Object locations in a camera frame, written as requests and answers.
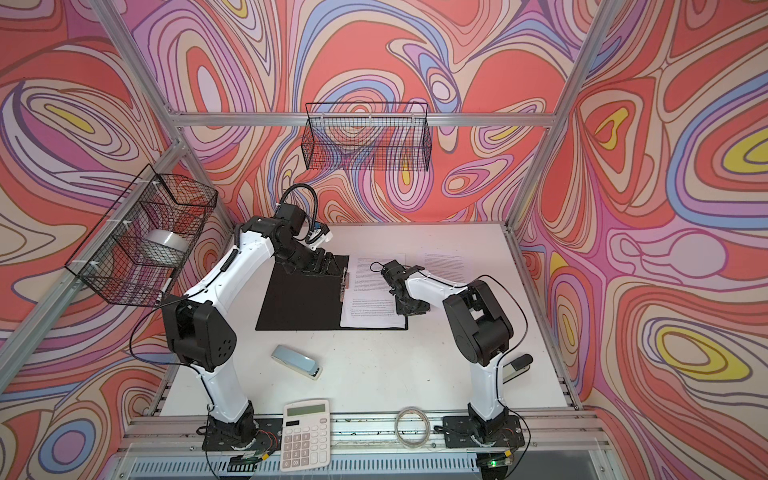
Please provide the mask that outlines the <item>printed paper sheet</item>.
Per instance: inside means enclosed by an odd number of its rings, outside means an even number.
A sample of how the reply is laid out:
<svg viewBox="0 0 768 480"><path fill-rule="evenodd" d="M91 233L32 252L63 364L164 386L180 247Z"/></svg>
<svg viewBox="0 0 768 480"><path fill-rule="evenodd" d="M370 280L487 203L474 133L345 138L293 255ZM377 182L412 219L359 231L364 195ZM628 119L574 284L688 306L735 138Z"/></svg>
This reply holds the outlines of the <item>printed paper sheet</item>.
<svg viewBox="0 0 768 480"><path fill-rule="evenodd" d="M380 273L379 260L349 258L348 287L344 292L340 327L343 329L406 329L406 318L396 313L395 297Z"/></svg>

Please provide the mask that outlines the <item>blue file folder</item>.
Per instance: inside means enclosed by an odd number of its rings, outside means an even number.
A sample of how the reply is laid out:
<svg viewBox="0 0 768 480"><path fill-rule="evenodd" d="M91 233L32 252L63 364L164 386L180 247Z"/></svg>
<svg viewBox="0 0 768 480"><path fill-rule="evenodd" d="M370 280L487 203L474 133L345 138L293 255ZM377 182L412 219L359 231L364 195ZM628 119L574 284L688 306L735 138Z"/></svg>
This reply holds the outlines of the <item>blue file folder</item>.
<svg viewBox="0 0 768 480"><path fill-rule="evenodd" d="M257 331L406 331L408 319L395 312L394 298L384 290L358 298L343 275L350 257L340 255L334 276L289 274L276 265L255 324Z"/></svg>

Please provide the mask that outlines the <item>printed paper sheets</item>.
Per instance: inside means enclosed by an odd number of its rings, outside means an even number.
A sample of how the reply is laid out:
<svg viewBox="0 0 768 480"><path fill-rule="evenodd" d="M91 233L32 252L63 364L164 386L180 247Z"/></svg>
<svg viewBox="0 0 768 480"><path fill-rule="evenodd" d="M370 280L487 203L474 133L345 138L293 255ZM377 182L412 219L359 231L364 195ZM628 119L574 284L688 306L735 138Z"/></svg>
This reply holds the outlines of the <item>printed paper sheets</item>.
<svg viewBox="0 0 768 480"><path fill-rule="evenodd" d="M422 265L429 272L429 276L440 277L447 283L460 285L469 280L466 260L461 255L425 253Z"/></svg>

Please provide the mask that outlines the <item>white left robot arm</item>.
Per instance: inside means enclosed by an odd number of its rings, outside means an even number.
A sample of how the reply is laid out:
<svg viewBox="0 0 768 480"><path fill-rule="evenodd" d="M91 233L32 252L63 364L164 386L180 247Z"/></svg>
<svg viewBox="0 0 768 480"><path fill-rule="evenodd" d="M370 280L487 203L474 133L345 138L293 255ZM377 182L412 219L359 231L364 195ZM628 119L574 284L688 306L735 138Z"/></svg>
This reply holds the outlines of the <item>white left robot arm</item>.
<svg viewBox="0 0 768 480"><path fill-rule="evenodd" d="M211 401L208 416L216 426L239 433L254 430L252 403L232 361L237 335L227 321L229 309L251 276L272 260L288 274L327 275L337 268L325 244L333 238L326 225L298 238L289 220L254 217L239 228L229 253L184 295L162 307L169 350L201 379Z"/></svg>

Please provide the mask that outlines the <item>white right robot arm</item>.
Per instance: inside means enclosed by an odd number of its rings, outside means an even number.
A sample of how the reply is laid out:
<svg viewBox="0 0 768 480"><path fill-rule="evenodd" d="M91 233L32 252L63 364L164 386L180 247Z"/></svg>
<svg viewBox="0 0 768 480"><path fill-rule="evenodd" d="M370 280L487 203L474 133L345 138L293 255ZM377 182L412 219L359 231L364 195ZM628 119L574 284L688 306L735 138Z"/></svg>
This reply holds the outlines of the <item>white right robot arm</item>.
<svg viewBox="0 0 768 480"><path fill-rule="evenodd" d="M497 440L508 419L499 392L500 362L514 330L491 287L479 279L465 284L449 281L422 266L396 260L384 263L379 274L399 315L421 315L432 307L445 313L457 349L471 364L469 435L481 445Z"/></svg>

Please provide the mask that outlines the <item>light blue stapler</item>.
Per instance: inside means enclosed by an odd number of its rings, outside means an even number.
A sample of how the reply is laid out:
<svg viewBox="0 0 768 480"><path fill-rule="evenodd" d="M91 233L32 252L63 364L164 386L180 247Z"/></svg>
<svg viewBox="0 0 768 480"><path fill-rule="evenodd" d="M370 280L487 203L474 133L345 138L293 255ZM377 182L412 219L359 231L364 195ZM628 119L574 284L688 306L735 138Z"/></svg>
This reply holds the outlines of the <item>light blue stapler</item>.
<svg viewBox="0 0 768 480"><path fill-rule="evenodd" d="M271 354L271 358L312 380L318 379L322 372L320 364L315 359L285 345L276 346Z"/></svg>

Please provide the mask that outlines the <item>silver tape roll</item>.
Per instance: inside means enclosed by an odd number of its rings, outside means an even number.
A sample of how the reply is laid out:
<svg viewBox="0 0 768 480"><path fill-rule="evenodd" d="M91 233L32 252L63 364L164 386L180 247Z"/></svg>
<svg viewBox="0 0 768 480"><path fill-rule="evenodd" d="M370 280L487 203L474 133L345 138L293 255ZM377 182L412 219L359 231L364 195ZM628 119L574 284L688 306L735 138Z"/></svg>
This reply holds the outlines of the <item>silver tape roll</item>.
<svg viewBox="0 0 768 480"><path fill-rule="evenodd" d="M142 247L152 254L181 254L188 250L189 242L175 232L155 229L144 236Z"/></svg>

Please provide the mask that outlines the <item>black grey stapler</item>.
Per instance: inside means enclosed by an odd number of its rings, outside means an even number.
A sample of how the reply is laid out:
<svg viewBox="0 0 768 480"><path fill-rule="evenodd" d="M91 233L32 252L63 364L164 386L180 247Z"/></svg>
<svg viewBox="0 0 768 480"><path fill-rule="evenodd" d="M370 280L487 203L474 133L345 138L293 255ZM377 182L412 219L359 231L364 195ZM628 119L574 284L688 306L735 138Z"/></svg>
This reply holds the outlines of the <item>black grey stapler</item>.
<svg viewBox="0 0 768 480"><path fill-rule="evenodd" d="M513 379L528 372L532 363L533 357L531 354L523 354L508 363L505 363L502 367L502 383L507 384Z"/></svg>

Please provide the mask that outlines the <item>white calculator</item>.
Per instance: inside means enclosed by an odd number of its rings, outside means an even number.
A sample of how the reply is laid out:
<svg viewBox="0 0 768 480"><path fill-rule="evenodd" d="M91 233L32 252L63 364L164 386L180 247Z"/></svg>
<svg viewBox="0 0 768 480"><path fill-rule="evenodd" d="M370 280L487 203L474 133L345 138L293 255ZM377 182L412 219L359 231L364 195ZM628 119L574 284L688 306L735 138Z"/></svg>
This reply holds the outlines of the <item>white calculator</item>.
<svg viewBox="0 0 768 480"><path fill-rule="evenodd" d="M289 403L283 409L280 470L295 473L331 462L331 415L327 399Z"/></svg>

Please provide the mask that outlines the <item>green circuit board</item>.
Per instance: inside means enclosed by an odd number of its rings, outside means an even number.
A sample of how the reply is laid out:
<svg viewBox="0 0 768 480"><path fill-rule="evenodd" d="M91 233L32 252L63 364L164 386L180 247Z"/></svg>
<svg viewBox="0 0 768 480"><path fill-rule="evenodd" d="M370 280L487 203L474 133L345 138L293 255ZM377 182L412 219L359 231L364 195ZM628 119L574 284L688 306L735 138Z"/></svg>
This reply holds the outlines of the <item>green circuit board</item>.
<svg viewBox="0 0 768 480"><path fill-rule="evenodd" d="M235 471L238 469L244 469L247 466L258 465L266 461L270 455L268 453L254 456L234 456L231 457L227 466L228 471Z"/></svg>

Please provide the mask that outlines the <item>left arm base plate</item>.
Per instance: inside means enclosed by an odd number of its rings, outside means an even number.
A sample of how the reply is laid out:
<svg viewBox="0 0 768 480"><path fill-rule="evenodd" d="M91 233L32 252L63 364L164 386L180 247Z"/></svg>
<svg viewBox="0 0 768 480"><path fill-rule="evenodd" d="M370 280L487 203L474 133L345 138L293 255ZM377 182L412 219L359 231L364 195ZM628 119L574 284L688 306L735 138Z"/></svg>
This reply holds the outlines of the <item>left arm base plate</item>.
<svg viewBox="0 0 768 480"><path fill-rule="evenodd" d="M282 444L282 419L256 417L249 426L242 422L225 424L208 417L196 433L203 437L202 448L207 452L272 452Z"/></svg>

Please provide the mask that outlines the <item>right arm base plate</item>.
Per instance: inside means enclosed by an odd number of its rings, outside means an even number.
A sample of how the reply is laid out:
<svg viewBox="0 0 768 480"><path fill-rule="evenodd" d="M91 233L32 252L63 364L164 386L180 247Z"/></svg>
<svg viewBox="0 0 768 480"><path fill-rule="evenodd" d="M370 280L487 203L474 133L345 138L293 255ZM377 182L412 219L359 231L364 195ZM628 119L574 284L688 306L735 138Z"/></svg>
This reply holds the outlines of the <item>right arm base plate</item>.
<svg viewBox="0 0 768 480"><path fill-rule="evenodd" d="M520 418L503 414L491 421L480 417L444 416L434 427L444 437L447 448L504 447L516 451L526 445Z"/></svg>

